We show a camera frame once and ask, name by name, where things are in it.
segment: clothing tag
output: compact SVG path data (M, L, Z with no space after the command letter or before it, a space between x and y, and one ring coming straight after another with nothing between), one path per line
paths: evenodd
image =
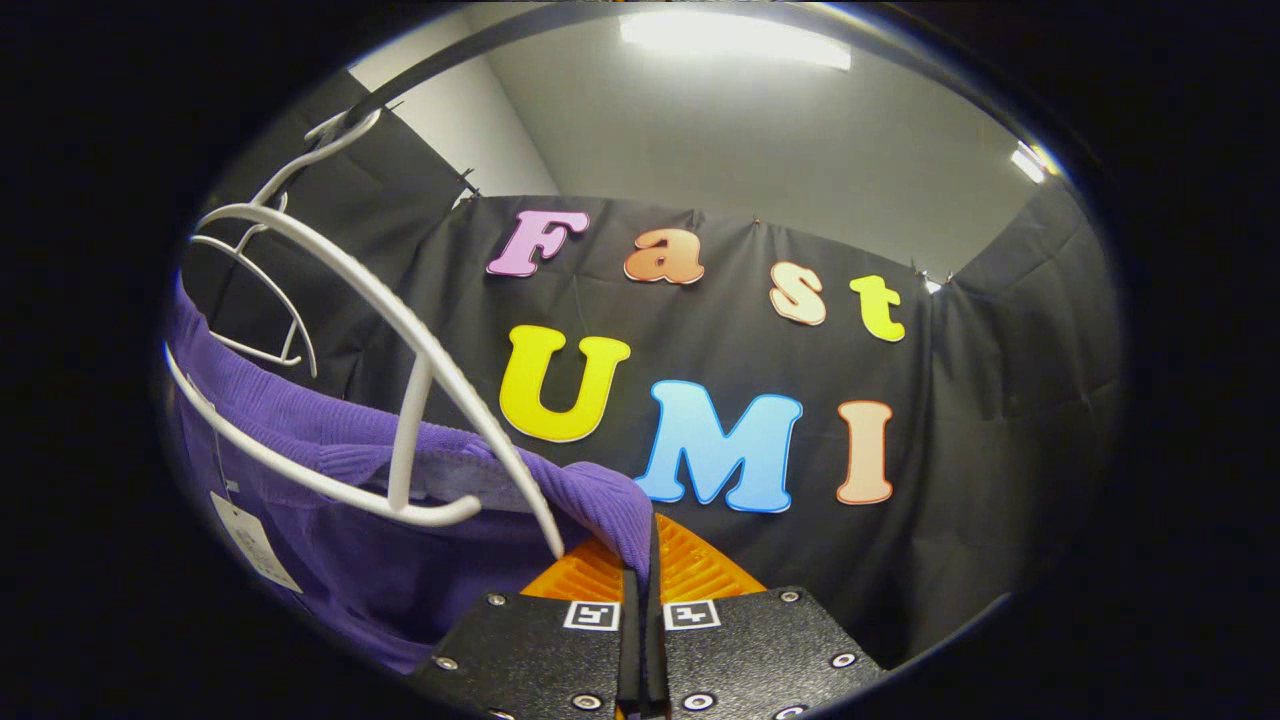
M230 501L219 497L218 493L210 492L209 497L214 498L218 516L227 525L227 532L232 534L232 539L236 541L236 546L244 553L250 565L268 580L301 593L302 588L293 582L293 578L275 557L275 552L271 551L271 543L268 542L266 533L262 532L262 523L232 505Z

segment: fluorescent light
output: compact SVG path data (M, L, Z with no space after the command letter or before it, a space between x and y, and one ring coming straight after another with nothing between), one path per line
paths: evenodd
M847 70L850 47L780 23L698 12L644 13L618 18L622 41L676 53L714 53L803 60Z
M1039 184L1044 182L1044 168L1048 164L1037 154L1034 150L1024 145L1021 141L1018 142L1018 149L1014 150L1014 155L1010 158L1018 169L1027 173L1027 177L1032 178L1032 182Z

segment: letter m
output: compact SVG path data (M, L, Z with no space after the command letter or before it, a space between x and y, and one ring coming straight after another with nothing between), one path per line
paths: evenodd
M703 505L716 500L741 466L737 486L724 496L730 507L782 512L791 506L786 492L787 450L791 428L804 414L799 402L781 395L762 395L726 434L703 386L662 380L650 392L662 406L658 437L649 469L636 482L652 500L676 502L685 496L685 487L676 479L684 459L694 495Z

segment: metal bolt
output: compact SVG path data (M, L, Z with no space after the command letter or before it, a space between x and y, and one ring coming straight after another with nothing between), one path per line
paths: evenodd
M579 710L599 710L603 703L600 698L594 694L576 694L573 696L573 707Z
M707 710L708 707L716 705L716 698L707 693L695 693L685 698L685 710Z

